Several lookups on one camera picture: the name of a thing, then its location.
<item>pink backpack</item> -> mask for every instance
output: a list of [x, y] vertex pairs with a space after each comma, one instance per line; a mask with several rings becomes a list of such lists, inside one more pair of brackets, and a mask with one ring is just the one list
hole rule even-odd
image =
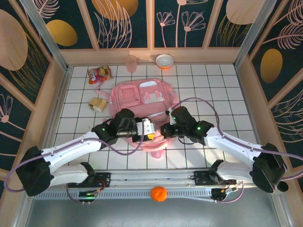
[[[121, 83], [113, 88], [109, 98], [109, 112], [112, 117], [120, 110], [130, 109], [135, 117], [149, 117], [156, 125], [153, 140], [141, 145], [143, 151], [151, 152], [154, 158], [160, 158], [173, 140], [165, 139], [160, 134], [160, 126], [169, 122], [165, 111], [179, 102], [178, 95], [170, 84], [158, 79], [144, 79]], [[131, 138], [126, 140], [131, 146], [137, 147]]]

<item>backpack strap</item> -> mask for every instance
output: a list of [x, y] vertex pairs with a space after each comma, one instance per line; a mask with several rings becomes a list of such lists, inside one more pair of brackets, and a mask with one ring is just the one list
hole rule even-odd
[[102, 84], [104, 84], [104, 81], [100, 81], [99, 85], [95, 88], [95, 92], [96, 92], [98, 95], [105, 96], [106, 98], [109, 99], [109, 93], [107, 93], [107, 92], [105, 92], [105, 91], [100, 91], [100, 90], [98, 90], [98, 88], [101, 87]]

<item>white tile floor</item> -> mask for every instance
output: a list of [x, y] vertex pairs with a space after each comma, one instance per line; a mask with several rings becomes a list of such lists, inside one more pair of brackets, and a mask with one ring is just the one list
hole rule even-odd
[[[103, 113], [96, 113], [88, 106], [90, 100], [98, 95], [94, 92], [96, 85], [88, 83], [87, 70], [96, 67], [74, 67], [54, 145], [75, 139], [110, 117], [108, 108]], [[139, 65], [135, 73], [129, 73], [125, 66], [110, 68], [114, 78], [106, 81], [102, 90], [110, 93], [116, 84], [130, 80], [147, 77], [160, 79], [171, 84], [181, 100], [199, 97], [210, 101], [219, 113], [222, 130], [243, 140], [256, 142], [233, 65], [180, 64], [168, 70], [161, 70], [156, 65]], [[216, 125], [212, 109], [204, 102], [193, 100], [185, 102], [184, 106], [197, 120]], [[124, 140], [118, 140], [113, 147], [125, 153], [133, 149]], [[69, 165], [88, 161], [94, 169], [99, 170], [197, 168], [210, 167], [217, 159], [237, 162], [220, 150], [201, 144], [183, 145], [175, 140], [160, 159], [154, 159], [141, 150], [130, 156], [121, 156], [105, 148], [75, 159]]]

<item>orange ball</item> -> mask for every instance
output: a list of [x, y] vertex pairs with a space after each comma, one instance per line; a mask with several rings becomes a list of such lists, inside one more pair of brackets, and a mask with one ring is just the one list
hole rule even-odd
[[167, 190], [163, 187], [155, 187], [151, 190], [151, 198], [157, 202], [163, 202], [167, 198]]

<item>candy package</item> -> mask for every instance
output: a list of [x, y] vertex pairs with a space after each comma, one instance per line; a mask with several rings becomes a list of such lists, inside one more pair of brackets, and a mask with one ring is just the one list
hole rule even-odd
[[88, 70], [88, 74], [89, 84], [97, 84], [101, 81], [105, 81], [112, 78], [110, 68], [107, 65]]

